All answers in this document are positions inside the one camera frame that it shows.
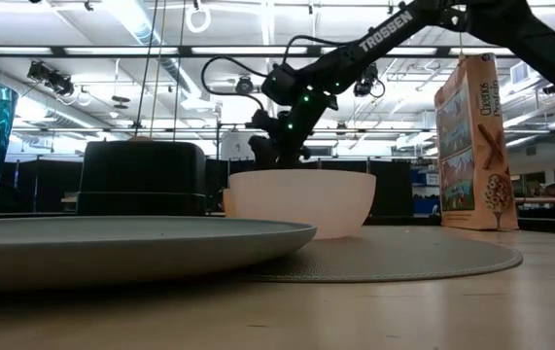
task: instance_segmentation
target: gray round placemat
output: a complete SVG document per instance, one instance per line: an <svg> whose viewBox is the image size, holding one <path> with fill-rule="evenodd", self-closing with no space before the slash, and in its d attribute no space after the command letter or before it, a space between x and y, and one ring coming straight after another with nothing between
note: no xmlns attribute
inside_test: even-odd
<svg viewBox="0 0 555 350"><path fill-rule="evenodd" d="M239 276L299 283L412 281L496 272L522 261L519 252L497 244L452 238L433 229L387 229L312 241L293 254L245 268Z"/></svg>

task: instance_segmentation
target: white bowl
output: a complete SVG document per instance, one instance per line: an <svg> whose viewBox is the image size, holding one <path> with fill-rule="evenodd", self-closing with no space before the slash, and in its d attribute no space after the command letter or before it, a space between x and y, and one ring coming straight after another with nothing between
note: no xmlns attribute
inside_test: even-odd
<svg viewBox="0 0 555 350"><path fill-rule="evenodd" d="M235 217L314 225L314 239L357 233L374 199L373 175L336 170L264 170L229 177Z"/></svg>

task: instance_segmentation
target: gray plate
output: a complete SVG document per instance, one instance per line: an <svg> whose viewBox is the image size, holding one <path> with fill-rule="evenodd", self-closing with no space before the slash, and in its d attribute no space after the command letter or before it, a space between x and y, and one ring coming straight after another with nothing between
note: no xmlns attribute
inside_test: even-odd
<svg viewBox="0 0 555 350"><path fill-rule="evenodd" d="M0 220L0 290L153 281L260 263L309 242L316 228L172 217Z"/></svg>

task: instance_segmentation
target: robotic arm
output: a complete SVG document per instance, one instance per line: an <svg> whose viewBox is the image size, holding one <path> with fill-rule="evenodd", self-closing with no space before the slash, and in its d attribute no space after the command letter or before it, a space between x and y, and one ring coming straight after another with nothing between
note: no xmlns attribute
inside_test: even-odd
<svg viewBox="0 0 555 350"><path fill-rule="evenodd" d="M457 5L466 5L463 11ZM538 20L527 0L414 0L369 32L295 70L275 64L261 91L290 113L271 119L257 111L252 124L269 134L271 160L293 167L303 142L327 108L337 110L335 96L357 81L365 69L428 25L467 32L489 44L509 48L555 85L555 31ZM256 153L257 159L264 157Z"/></svg>

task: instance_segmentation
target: wooden table surface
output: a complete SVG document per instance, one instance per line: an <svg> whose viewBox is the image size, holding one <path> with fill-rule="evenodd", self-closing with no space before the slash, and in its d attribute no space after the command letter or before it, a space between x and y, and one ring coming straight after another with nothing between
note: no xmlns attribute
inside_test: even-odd
<svg viewBox="0 0 555 350"><path fill-rule="evenodd" d="M516 247L524 263L385 284L211 282L0 297L0 349L555 350L555 234L447 234Z"/></svg>

